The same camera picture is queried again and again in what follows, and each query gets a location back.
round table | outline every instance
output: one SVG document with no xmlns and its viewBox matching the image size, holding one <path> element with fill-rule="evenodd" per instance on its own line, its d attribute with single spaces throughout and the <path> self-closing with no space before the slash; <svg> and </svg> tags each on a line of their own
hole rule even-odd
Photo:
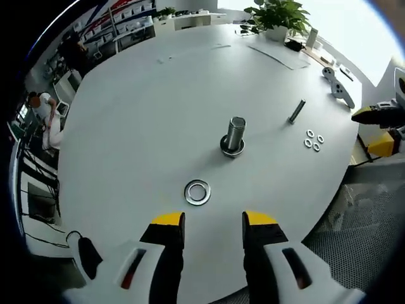
<svg viewBox="0 0 405 304">
<path fill-rule="evenodd" d="M 246 286 L 242 212 L 276 218 L 290 240 L 302 240 L 338 190 L 351 158 L 361 105 L 330 94 L 322 66 L 291 70 L 248 47 L 237 27 L 181 30 L 132 46 L 82 81 L 59 157 L 63 223 L 90 238 L 101 256 L 139 240 L 158 215 L 185 212 L 179 303 L 203 304 Z M 286 122 L 301 99 L 294 125 Z M 229 120 L 246 120 L 243 153 L 224 157 Z M 306 131 L 321 151 L 305 147 Z M 194 179 L 211 186 L 203 206 L 185 201 Z"/>
</svg>

potted plant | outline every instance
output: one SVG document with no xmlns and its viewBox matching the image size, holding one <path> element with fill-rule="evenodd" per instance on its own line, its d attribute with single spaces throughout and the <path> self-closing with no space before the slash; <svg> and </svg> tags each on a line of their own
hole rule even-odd
<svg viewBox="0 0 405 304">
<path fill-rule="evenodd" d="M 176 13 L 175 8 L 164 8 L 160 11 L 161 16 L 163 17 L 164 20 L 166 19 L 170 19 L 172 15 L 174 15 Z"/>
<path fill-rule="evenodd" d="M 151 13 L 151 16 L 152 16 L 153 22 L 158 22 L 158 21 L 159 21 L 159 17 L 160 17 L 160 12 L 158 12 L 158 11 L 153 11 L 153 12 Z"/>
<path fill-rule="evenodd" d="M 259 8 L 245 8 L 251 15 L 248 25 L 241 25 L 241 34 L 265 32 L 266 37 L 284 43 L 287 32 L 292 35 L 303 35 L 308 32 L 306 26 L 311 26 L 306 18 L 309 13 L 302 9 L 302 4 L 294 0 L 254 0 Z"/>
</svg>

metal pin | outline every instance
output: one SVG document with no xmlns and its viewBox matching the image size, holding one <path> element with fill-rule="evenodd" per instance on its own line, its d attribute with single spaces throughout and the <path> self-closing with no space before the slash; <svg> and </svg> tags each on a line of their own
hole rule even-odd
<svg viewBox="0 0 405 304">
<path fill-rule="evenodd" d="M 305 100 L 301 100 L 298 104 L 298 107 L 296 108 L 296 110 L 293 112 L 293 114 L 291 115 L 291 117 L 288 118 L 288 121 L 290 124 L 294 124 L 294 120 L 297 118 L 299 112 L 301 112 L 302 108 L 304 108 L 305 105 Z"/>
</svg>

paper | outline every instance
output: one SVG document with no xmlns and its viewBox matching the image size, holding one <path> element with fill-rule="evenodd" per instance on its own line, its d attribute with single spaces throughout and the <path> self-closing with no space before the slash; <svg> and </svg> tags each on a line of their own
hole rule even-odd
<svg viewBox="0 0 405 304">
<path fill-rule="evenodd" d="M 298 58 L 298 53 L 291 53 L 292 51 L 284 46 L 277 46 L 275 44 L 250 44 L 251 49 L 260 52 L 266 56 L 273 58 L 290 70 L 298 68 L 305 68 L 310 65 L 309 62 Z"/>
</svg>

metal washer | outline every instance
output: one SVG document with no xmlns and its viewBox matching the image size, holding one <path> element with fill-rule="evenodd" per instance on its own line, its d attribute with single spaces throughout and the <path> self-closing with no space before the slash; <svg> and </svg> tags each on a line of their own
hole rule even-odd
<svg viewBox="0 0 405 304">
<path fill-rule="evenodd" d="M 202 199 L 196 200 L 191 197 L 190 190 L 194 186 L 201 186 L 202 188 L 204 188 L 205 195 Z M 184 197 L 185 197 L 185 200 L 188 203 L 190 203 L 191 205 L 201 206 L 201 205 L 205 204 L 211 197 L 211 187 L 209 186 L 209 184 L 207 184 L 206 182 L 204 182 L 201 179 L 194 179 L 194 180 L 190 181 L 184 188 Z"/>
<path fill-rule="evenodd" d="M 308 135 L 308 137 L 310 137 L 310 138 L 314 138 L 314 136 L 315 136 L 315 134 L 312 130 L 307 130 L 306 135 Z"/>
<path fill-rule="evenodd" d="M 323 137 L 322 137 L 322 135 L 318 135 L 317 137 L 316 137 L 316 139 L 318 140 L 318 142 L 320 143 L 320 144 L 323 144 L 325 141 L 323 140 Z"/>
<path fill-rule="evenodd" d="M 240 140 L 240 146 L 239 146 L 239 148 L 238 149 L 236 149 L 235 151 L 230 151 L 230 150 L 228 150 L 228 148 L 227 148 L 227 137 L 228 137 L 228 134 L 225 134 L 222 138 L 221 138 L 221 141 L 220 141 L 220 148 L 221 148 L 221 150 L 222 150 L 222 153 L 225 155 L 225 156 L 228 156 L 228 157 L 231 157 L 231 158 L 236 158 L 237 156 L 239 156 L 242 152 L 243 152 L 243 150 L 244 150 L 244 148 L 245 148 L 245 141 L 243 140 L 243 138 Z"/>
<path fill-rule="evenodd" d="M 319 145 L 317 142 L 314 142 L 313 148 L 314 148 L 314 150 L 315 150 L 316 152 L 321 151 L 321 147 L 320 147 L 320 145 Z"/>
<path fill-rule="evenodd" d="M 312 141 L 310 141 L 308 138 L 305 138 L 304 145 L 305 147 L 310 148 L 312 147 Z"/>
</svg>

